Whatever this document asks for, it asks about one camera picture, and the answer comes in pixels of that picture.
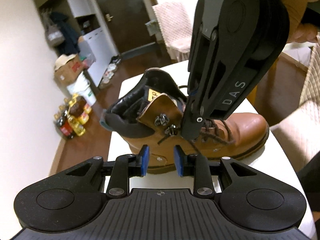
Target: door handle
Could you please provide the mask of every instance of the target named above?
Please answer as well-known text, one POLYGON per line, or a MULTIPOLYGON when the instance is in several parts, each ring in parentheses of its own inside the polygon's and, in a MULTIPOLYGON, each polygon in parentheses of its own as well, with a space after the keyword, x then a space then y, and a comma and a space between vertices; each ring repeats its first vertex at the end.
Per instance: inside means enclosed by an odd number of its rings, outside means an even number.
POLYGON ((107 19, 107 22, 111 22, 113 16, 110 16, 110 14, 106 14, 106 19, 107 19))

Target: dark brown door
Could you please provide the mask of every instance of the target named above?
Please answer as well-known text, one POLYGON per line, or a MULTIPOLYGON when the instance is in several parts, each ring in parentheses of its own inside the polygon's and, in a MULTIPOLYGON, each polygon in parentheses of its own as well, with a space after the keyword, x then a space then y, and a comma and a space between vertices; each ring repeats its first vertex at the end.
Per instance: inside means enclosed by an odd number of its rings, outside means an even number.
POLYGON ((150 21, 143 0, 97 0, 120 53, 153 42, 145 23, 150 21))

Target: brown leather boot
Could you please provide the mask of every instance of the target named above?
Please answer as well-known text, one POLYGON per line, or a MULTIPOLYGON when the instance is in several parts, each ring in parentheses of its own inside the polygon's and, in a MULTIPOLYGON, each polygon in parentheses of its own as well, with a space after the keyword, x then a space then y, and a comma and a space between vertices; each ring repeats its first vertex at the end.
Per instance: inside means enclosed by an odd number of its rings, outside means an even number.
POLYGON ((239 160, 259 150, 268 138, 269 126, 261 115, 234 113, 226 121, 206 120, 199 138, 187 141, 179 131, 185 102, 167 72, 148 69, 135 88, 104 112, 101 125, 118 132, 134 154, 147 144, 148 173, 154 174, 175 169, 175 145, 186 154, 201 152, 209 160, 239 160))

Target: tabletop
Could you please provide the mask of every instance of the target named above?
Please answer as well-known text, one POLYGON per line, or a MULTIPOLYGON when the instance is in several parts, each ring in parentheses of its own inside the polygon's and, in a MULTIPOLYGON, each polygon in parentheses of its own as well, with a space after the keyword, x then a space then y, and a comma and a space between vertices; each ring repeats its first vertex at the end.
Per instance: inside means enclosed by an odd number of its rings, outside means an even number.
MULTIPOLYGON (((188 83, 189 73, 188 61, 179 62, 173 65, 163 67, 162 70, 167 71, 175 80, 178 86, 186 85, 188 83)), ((125 80, 121 85, 119 98, 127 94, 140 80, 142 75, 125 80)), ((254 107, 246 99, 236 109, 237 113, 257 113, 254 107)), ((116 132, 112 133, 108 161, 114 161, 118 156, 131 153, 129 145, 120 137, 116 132)), ((242 160, 243 163, 268 174, 276 179, 279 179, 301 191, 303 189, 296 176, 295 171, 276 138, 270 132, 269 138, 265 146, 255 154, 242 160)), ((218 184, 217 177, 212 177, 216 192, 221 192, 218 184)), ((106 177, 107 188, 109 177, 106 177)), ((166 174, 153 175, 147 174, 144 178, 131 178, 130 190, 132 188, 193 188, 193 178, 185 177, 181 178, 177 175, 176 171, 172 171, 166 174)), ((312 213, 307 205, 307 211, 301 222, 299 229, 309 238, 316 240, 316 228, 313 222, 312 213)))

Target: boot sole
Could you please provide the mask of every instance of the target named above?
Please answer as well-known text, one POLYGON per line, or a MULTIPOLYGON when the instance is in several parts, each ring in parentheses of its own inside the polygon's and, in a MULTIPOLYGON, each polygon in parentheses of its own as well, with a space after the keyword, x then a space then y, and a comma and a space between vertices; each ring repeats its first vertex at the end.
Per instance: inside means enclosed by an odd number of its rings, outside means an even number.
MULTIPOLYGON (((270 128, 269 128, 269 124, 267 124, 266 134, 260 142, 258 142, 254 147, 252 147, 251 149, 247 150, 244 153, 241 153, 241 154, 238 154, 235 156, 229 156, 229 157, 233 158, 237 161, 240 161, 246 157, 249 157, 250 155, 252 155, 255 152, 257 152, 258 150, 260 150, 265 145, 266 141, 269 138, 269 134, 270 134, 270 128)), ((208 158, 208 160, 209 161, 219 161, 220 158, 208 158)), ((167 172, 175 171, 175 170, 176 170, 175 164, 170 164, 170 165, 161 166, 161 167, 148 167, 147 173, 149 173, 149 174, 163 174, 163 173, 167 173, 167 172)))

